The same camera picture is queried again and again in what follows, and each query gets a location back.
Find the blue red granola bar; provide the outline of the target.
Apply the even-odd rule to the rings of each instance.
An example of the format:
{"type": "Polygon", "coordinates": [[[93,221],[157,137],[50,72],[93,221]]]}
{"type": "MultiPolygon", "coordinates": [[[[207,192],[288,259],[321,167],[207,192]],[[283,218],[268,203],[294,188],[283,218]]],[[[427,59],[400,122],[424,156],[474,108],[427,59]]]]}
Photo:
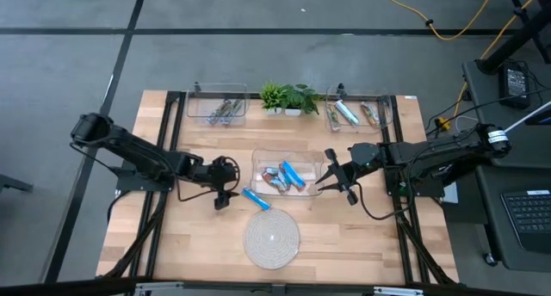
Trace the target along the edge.
{"type": "Polygon", "coordinates": [[[280,169],[282,170],[286,179],[291,182],[298,191],[302,191],[306,187],[306,182],[302,177],[296,172],[294,167],[287,161],[283,161],[280,164],[280,169]]]}
{"type": "Polygon", "coordinates": [[[257,206],[259,206],[263,211],[268,211],[271,208],[271,205],[263,200],[253,189],[249,187],[243,187],[241,194],[254,202],[257,206]]]}

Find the red green granola bar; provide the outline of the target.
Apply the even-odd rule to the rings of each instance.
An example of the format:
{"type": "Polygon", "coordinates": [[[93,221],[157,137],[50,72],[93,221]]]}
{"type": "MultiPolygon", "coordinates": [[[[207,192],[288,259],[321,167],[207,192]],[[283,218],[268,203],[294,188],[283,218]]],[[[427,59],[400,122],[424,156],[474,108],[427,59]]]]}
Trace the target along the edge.
{"type": "Polygon", "coordinates": [[[367,102],[361,102],[361,108],[365,113],[369,124],[373,127],[380,128],[381,127],[380,119],[374,107],[368,104],[367,102]]]}

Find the woven round mat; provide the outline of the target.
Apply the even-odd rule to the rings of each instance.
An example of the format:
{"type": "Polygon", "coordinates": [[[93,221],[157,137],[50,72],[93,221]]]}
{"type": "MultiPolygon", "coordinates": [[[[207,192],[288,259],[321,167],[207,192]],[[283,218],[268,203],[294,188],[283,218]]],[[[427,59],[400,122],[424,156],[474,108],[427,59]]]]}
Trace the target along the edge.
{"type": "Polygon", "coordinates": [[[299,227],[283,210],[272,208],[258,212],[245,228],[243,246],[248,258],[258,267],[268,270],[283,268],[299,252],[299,227]]]}

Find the grey chair base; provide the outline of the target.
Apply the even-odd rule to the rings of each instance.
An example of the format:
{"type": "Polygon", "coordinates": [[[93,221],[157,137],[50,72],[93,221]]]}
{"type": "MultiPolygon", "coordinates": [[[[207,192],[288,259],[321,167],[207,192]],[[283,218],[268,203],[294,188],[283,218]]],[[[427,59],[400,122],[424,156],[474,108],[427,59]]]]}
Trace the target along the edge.
{"type": "Polygon", "coordinates": [[[33,185],[23,181],[16,180],[10,176],[0,174],[0,193],[5,188],[13,188],[25,193],[30,193],[33,190],[33,185]]]}

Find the white blue granola bar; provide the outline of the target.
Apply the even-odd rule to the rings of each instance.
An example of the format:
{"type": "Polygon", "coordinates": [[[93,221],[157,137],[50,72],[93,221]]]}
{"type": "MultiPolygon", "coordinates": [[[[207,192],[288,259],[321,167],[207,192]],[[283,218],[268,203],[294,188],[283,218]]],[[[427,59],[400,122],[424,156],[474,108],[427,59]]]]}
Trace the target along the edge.
{"type": "Polygon", "coordinates": [[[357,116],[352,113],[342,100],[334,102],[334,106],[352,126],[357,126],[359,124],[357,116]]]}

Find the white paper sheet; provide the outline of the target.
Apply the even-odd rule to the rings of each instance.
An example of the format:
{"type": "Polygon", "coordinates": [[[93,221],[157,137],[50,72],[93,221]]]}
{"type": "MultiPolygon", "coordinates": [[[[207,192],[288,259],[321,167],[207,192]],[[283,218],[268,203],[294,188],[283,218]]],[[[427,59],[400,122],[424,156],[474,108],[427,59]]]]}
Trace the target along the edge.
{"type": "Polygon", "coordinates": [[[457,182],[452,182],[448,186],[445,186],[443,192],[444,196],[442,197],[442,202],[451,204],[459,203],[457,182]]]}

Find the leafy plant white pot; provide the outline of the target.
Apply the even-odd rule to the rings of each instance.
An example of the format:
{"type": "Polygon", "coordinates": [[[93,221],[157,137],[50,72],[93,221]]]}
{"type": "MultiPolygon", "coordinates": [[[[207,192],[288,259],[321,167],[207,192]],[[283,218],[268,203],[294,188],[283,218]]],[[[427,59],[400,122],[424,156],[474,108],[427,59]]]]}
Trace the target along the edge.
{"type": "Polygon", "coordinates": [[[299,109],[304,114],[319,114],[318,102],[324,97],[305,84],[282,86],[282,108],[299,109]]]}

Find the spiky plant white pot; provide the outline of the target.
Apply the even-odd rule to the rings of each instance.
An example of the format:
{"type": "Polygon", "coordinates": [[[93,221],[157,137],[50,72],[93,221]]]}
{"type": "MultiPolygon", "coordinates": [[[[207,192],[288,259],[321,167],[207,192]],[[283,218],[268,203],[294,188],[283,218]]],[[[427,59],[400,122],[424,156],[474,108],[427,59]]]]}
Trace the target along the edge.
{"type": "Polygon", "coordinates": [[[267,82],[259,93],[262,108],[267,115],[279,114],[282,111],[282,101],[285,89],[279,83],[267,82]]]}

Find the black metal rig frame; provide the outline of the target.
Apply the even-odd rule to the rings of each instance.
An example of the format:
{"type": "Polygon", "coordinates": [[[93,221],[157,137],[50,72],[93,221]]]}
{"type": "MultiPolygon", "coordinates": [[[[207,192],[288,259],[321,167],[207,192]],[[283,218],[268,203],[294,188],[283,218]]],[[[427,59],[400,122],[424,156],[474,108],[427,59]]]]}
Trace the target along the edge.
{"type": "Polygon", "coordinates": [[[412,207],[403,208],[407,191],[403,175],[379,169],[346,193],[320,189],[313,198],[270,197],[256,193],[271,208],[283,210],[297,223],[300,247],[288,265],[276,270],[255,265],[245,253],[243,235],[249,220],[262,209],[241,191],[250,186],[254,150],[319,151],[332,148],[340,163],[351,160],[356,143],[419,143],[424,137],[418,105],[407,96],[391,96],[393,122],[376,134],[330,133],[324,115],[267,115],[261,98],[250,93],[242,126],[203,126],[186,115],[187,91],[147,90],[131,134],[166,151],[186,151],[210,164],[219,156],[233,158],[240,169],[230,205],[214,209],[215,192],[180,181],[171,191],[126,191],[108,225],[108,254],[93,280],[0,288],[0,296],[112,296],[134,293],[142,282],[181,281],[183,289],[244,289],[270,293],[366,293],[374,287],[421,289],[424,296],[467,296],[471,289],[451,280],[424,247],[410,222],[412,207]]]}

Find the green yellow granola bar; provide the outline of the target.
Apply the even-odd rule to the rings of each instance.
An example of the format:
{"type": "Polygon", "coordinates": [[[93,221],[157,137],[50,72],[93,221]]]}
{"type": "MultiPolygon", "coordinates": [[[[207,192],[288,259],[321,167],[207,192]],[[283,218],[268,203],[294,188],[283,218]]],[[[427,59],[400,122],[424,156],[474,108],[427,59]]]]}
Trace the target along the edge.
{"type": "Polygon", "coordinates": [[[328,104],[326,106],[326,114],[330,122],[330,128],[333,132],[338,132],[341,129],[340,123],[338,122],[337,111],[335,106],[328,104]]]}

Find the silver aluminium bracket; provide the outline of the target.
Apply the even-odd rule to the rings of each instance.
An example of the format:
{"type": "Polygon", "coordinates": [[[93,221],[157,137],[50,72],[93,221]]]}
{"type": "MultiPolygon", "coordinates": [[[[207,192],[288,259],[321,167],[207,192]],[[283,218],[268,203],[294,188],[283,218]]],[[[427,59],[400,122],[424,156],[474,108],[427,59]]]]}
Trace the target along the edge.
{"type": "Polygon", "coordinates": [[[153,292],[183,289],[181,281],[142,282],[135,286],[133,296],[152,296],[153,292]]]}
{"type": "Polygon", "coordinates": [[[424,296],[421,289],[407,287],[374,287],[374,296],[424,296]]]}

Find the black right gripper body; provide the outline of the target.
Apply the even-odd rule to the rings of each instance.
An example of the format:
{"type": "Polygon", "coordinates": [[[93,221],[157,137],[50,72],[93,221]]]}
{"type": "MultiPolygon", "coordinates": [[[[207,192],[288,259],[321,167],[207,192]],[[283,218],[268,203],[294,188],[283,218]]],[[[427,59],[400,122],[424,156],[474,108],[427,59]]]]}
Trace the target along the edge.
{"type": "Polygon", "coordinates": [[[357,172],[359,170],[356,170],[351,165],[351,162],[340,164],[337,160],[337,154],[332,148],[325,150],[325,154],[331,161],[328,170],[325,172],[325,179],[335,176],[337,179],[335,183],[345,185],[346,190],[339,192],[346,193],[348,202],[351,206],[354,206],[358,202],[358,197],[351,187],[356,185],[357,172]]]}

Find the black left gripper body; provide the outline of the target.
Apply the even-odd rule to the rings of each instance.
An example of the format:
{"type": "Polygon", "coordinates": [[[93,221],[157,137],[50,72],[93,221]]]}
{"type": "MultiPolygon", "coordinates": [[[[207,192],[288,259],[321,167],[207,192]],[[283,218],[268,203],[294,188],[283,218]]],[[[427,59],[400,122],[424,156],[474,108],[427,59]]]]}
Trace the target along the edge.
{"type": "Polygon", "coordinates": [[[233,189],[226,188],[226,185],[229,182],[238,183],[239,179],[240,179],[240,176],[239,176],[239,173],[237,172],[234,176],[223,175],[214,181],[213,190],[217,193],[217,197],[214,199],[215,210],[221,210],[230,205],[231,198],[229,197],[227,192],[233,191],[233,189]]]}

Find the black keyboard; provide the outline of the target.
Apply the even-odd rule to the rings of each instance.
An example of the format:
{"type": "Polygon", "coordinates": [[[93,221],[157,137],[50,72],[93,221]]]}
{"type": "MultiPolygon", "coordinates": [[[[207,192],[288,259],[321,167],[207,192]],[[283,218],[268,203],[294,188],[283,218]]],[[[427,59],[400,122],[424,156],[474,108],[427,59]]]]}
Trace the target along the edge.
{"type": "Polygon", "coordinates": [[[520,246],[551,255],[551,191],[503,193],[501,200],[520,246]]]}

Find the dark grey desk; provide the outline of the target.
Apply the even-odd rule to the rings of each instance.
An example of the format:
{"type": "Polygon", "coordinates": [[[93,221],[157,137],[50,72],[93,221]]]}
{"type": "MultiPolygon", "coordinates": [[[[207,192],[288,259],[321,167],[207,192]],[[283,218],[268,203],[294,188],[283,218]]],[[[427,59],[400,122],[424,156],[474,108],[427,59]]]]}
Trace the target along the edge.
{"type": "MultiPolygon", "coordinates": [[[[497,102],[498,75],[485,74],[474,61],[464,63],[462,69],[473,103],[492,102],[475,111],[479,122],[506,129],[526,115],[497,102]]],[[[509,192],[551,192],[551,125],[521,123],[507,137],[512,143],[509,155],[476,168],[473,174],[486,208],[486,235],[491,252],[495,260],[510,270],[551,273],[551,252],[543,254],[522,247],[502,200],[502,194],[509,192]]],[[[551,236],[542,241],[542,246],[551,250],[551,236]]]]}

